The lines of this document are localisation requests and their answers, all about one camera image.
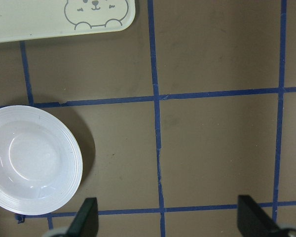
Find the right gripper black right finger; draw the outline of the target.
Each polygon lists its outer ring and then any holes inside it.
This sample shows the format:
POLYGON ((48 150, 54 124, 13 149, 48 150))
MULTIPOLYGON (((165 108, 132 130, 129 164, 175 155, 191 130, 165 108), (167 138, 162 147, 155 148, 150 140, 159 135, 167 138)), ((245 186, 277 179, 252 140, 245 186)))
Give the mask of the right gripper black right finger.
POLYGON ((282 230, 249 195, 239 195, 237 228, 243 237, 279 237, 282 230))

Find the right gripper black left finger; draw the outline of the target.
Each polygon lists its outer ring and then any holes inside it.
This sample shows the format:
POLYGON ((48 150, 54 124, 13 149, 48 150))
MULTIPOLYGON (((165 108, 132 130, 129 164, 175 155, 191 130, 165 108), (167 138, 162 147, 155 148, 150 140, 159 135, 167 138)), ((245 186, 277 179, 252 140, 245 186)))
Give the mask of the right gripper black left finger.
POLYGON ((99 230, 96 197, 86 198, 66 231, 67 237, 96 237, 99 230))

